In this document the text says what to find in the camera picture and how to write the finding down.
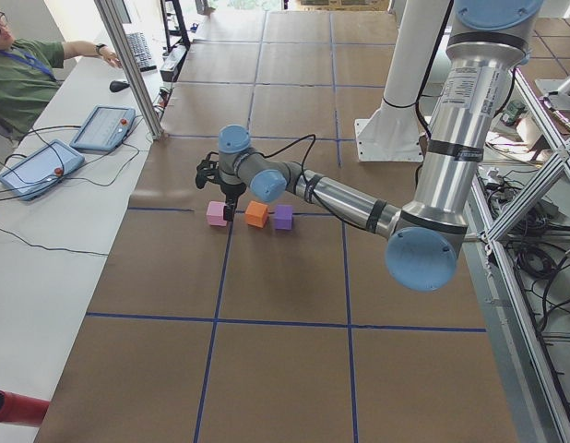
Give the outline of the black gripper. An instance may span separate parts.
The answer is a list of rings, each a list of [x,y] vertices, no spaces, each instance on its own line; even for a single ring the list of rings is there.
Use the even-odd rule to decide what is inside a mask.
[[[232,221],[238,207],[238,199],[244,193],[244,183],[229,184],[222,182],[220,184],[220,190],[225,196],[223,220]]]

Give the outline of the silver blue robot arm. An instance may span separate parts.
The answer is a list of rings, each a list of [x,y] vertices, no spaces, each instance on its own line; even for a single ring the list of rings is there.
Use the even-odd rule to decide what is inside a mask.
[[[219,135],[223,188],[264,202],[290,192],[360,230],[384,236],[386,266],[402,285],[433,291],[454,276],[467,231],[464,205],[510,71],[528,56],[539,1],[458,1],[446,53],[451,67],[433,113],[414,198],[402,208],[295,162],[272,162],[238,125]]]

